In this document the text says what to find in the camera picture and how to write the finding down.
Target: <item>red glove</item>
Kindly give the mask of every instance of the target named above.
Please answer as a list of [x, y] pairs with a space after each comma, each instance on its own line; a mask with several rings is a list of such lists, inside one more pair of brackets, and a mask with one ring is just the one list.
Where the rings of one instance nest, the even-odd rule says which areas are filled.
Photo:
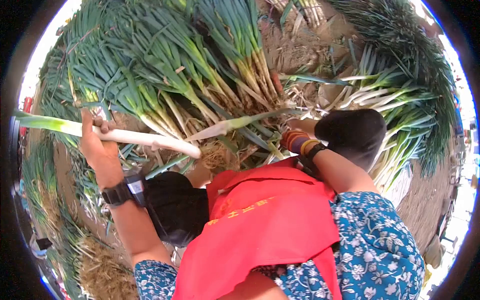
[[284, 146], [290, 152], [305, 155], [303, 150], [309, 143], [318, 142], [318, 140], [310, 139], [308, 134], [303, 131], [289, 130], [283, 133], [280, 145]]

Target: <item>soil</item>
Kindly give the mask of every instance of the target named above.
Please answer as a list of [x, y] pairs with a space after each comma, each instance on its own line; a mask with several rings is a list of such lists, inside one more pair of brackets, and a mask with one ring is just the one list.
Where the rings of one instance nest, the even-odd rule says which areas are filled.
[[[352, 38], [355, 44], [361, 44], [357, 39], [358, 33], [351, 24], [345, 21], [342, 14], [333, 10], [330, 4], [323, 1], [319, 1], [319, 4], [328, 20], [326, 24], [312, 29], [303, 20], [298, 31], [292, 34], [296, 13], [290, 12], [282, 30], [278, 21], [281, 17], [280, 13], [271, 10], [264, 0], [257, 0], [261, 14], [266, 16], [261, 18], [259, 28], [262, 33], [263, 49], [271, 68], [279, 73], [295, 74], [300, 68], [307, 67], [303, 72], [311, 72], [323, 78], [333, 79], [335, 76], [332, 74], [330, 47], [332, 47], [333, 59], [336, 64], [344, 56], [348, 56], [348, 60], [344, 64], [345, 68], [351, 65], [346, 43], [348, 39]], [[360, 49], [358, 48], [356, 51], [357, 56], [361, 56]], [[338, 77], [346, 75], [349, 73], [346, 72]], [[314, 104], [319, 103], [321, 107], [327, 106], [343, 88], [337, 85], [322, 84], [318, 86], [315, 83], [297, 84], [297, 86], [305, 100]]]
[[[348, 39], [352, 38], [356, 45], [361, 41], [357, 38], [357, 33], [352, 25], [345, 21], [343, 15], [336, 13], [329, 4], [319, 1], [323, 8], [327, 23], [315, 30], [310, 29], [305, 21], [302, 21], [296, 34], [291, 31], [295, 23], [296, 15], [290, 13], [287, 17], [284, 30], [282, 31], [278, 20], [280, 14], [271, 10], [264, 0], [257, 0], [257, 4], [265, 16], [260, 21], [260, 29], [263, 37], [263, 47], [270, 67], [276, 69], [279, 73], [294, 74], [300, 67], [307, 66], [309, 72], [318, 71], [321, 76], [334, 78], [331, 71], [331, 61], [328, 54], [329, 48], [333, 47], [333, 58], [338, 63], [345, 55], [350, 56]], [[356, 55], [361, 56], [361, 47], [356, 47]], [[341, 68], [337, 77], [350, 75], [352, 72], [351, 61], [347, 60], [345, 67]], [[325, 107], [332, 101], [343, 87], [338, 85], [317, 85], [317, 84], [299, 84], [297, 89], [301, 96], [311, 103], [320, 104]], [[149, 132], [149, 128], [132, 116], [126, 116], [121, 113], [114, 113], [114, 120], [118, 128], [138, 132]], [[30, 131], [29, 139], [34, 137], [34, 131]], [[83, 225], [88, 228], [97, 238], [112, 246], [115, 249], [116, 259], [119, 263], [127, 267], [129, 262], [126, 259], [126, 253], [115, 232], [115, 226], [112, 224], [107, 232], [107, 225], [101, 221], [95, 222], [87, 217], [78, 201], [75, 200], [74, 182], [70, 174], [71, 163], [64, 145], [56, 145], [55, 165], [57, 167], [57, 176], [59, 189], [62, 191], [65, 200], [73, 211], [77, 211], [79, 219]], [[145, 169], [150, 169], [157, 160], [156, 153], [145, 150], [145, 153], [152, 159], [150, 165]], [[171, 152], [160, 151], [160, 156], [164, 162], [171, 157]], [[410, 189], [397, 210], [404, 223], [412, 232], [420, 252], [425, 251], [426, 246], [434, 236], [437, 223], [440, 218], [443, 199], [448, 198], [451, 193], [449, 182], [450, 162], [445, 158], [443, 165], [438, 167], [436, 174], [431, 179], [423, 179], [420, 176], [420, 167], [415, 164], [413, 180]]]
[[76, 216], [79, 225], [87, 228], [96, 238], [100, 239], [114, 249], [116, 259], [119, 263], [126, 267], [130, 266], [130, 261], [123, 248], [120, 239], [115, 231], [115, 224], [111, 224], [107, 232], [107, 224], [101, 220], [90, 219], [85, 210], [80, 206], [79, 201], [75, 197], [75, 181], [70, 174], [72, 165], [68, 157], [67, 150], [62, 143], [55, 145], [54, 162], [57, 169], [58, 189], [61, 191], [63, 198], [67, 202], [70, 212]]
[[437, 233], [444, 199], [450, 198], [453, 190], [450, 184], [450, 170], [449, 155], [439, 163], [436, 173], [431, 178], [421, 177], [421, 166], [416, 162], [408, 194], [397, 207], [398, 215], [410, 229], [422, 255]]

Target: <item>ground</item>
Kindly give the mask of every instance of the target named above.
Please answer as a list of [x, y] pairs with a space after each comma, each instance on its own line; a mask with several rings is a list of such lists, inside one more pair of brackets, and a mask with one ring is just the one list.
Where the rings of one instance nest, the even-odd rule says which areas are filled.
[[450, 185], [450, 157], [437, 166], [431, 178], [422, 178], [418, 163], [413, 167], [413, 179], [408, 194], [397, 207], [398, 214], [417, 243], [423, 255], [425, 248], [438, 230], [444, 199], [450, 198], [453, 186]]
[[[326, 71], [322, 71], [322, 73], [327, 74], [331, 64], [327, 56], [330, 46], [334, 49], [335, 61], [339, 61], [344, 55], [348, 54], [342, 43], [349, 38], [353, 38], [356, 44], [360, 43], [352, 26], [345, 22], [344, 17], [340, 14], [335, 14], [329, 5], [322, 2], [325, 16], [327, 19], [330, 19], [327, 25], [315, 30], [313, 33], [307, 28], [305, 22], [302, 22], [297, 34], [294, 36], [291, 34], [291, 29], [295, 16], [291, 15], [287, 18], [285, 28], [282, 31], [277, 23], [279, 14], [275, 11], [271, 12], [265, 1], [258, 0], [257, 2], [263, 15], [266, 16], [262, 18], [260, 29], [263, 35], [264, 50], [268, 56], [267, 60], [270, 66], [279, 73], [292, 74], [300, 67], [307, 66], [310, 71], [324, 68]], [[357, 51], [357, 55], [361, 55], [360, 49]], [[340, 69], [339, 72], [347, 75], [351, 72], [351, 69], [351, 67]], [[327, 101], [328, 104], [328, 101], [335, 98], [342, 87], [321, 85], [319, 88], [316, 84], [303, 84], [299, 85], [298, 89], [306, 101], [320, 103], [323, 106], [324, 103], [322, 102]], [[148, 130], [135, 118], [116, 114], [115, 120], [122, 129], [134, 131]], [[155, 157], [155, 155], [149, 153], [149, 157]], [[56, 145], [54, 159], [57, 167], [59, 189], [62, 191], [66, 201], [76, 207], [79, 218], [93, 234], [115, 248], [118, 261], [125, 266], [129, 266], [128, 261], [125, 259], [126, 255], [123, 247], [115, 234], [114, 225], [109, 228], [107, 233], [106, 224], [89, 219], [84, 210], [75, 201], [73, 178], [70, 174], [70, 159], [63, 145]], [[448, 184], [449, 178], [450, 162], [447, 156], [445, 157], [445, 162], [438, 167], [436, 174], [429, 179], [421, 178], [420, 167], [418, 164], [414, 164], [413, 179], [411, 184], [409, 183], [409, 189], [406, 185], [394, 190], [394, 193], [402, 193], [402, 190], [408, 190], [397, 211], [412, 232], [421, 253], [425, 251], [426, 246], [436, 233], [443, 199], [449, 198], [451, 193], [451, 187]]]

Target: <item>blue floral shirt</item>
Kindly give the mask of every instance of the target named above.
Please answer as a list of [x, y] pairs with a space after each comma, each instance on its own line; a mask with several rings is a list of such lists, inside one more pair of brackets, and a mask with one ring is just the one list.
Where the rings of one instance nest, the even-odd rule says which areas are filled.
[[[344, 300], [416, 299], [425, 265], [415, 241], [392, 203], [373, 192], [345, 192], [330, 204], [340, 234], [334, 252]], [[289, 299], [331, 299], [312, 260], [302, 264], [261, 266]], [[177, 271], [158, 261], [135, 266], [143, 300], [171, 299]]]

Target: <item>yellow bracelet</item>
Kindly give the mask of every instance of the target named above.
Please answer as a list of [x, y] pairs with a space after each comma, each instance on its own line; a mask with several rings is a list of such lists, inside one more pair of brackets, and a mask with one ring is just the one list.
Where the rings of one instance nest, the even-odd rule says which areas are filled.
[[308, 144], [311, 144], [311, 143], [319, 143], [320, 141], [319, 140], [315, 140], [315, 139], [311, 139], [311, 140], [307, 140], [303, 143], [303, 145], [300, 147], [300, 155], [305, 155], [305, 148], [307, 147]]

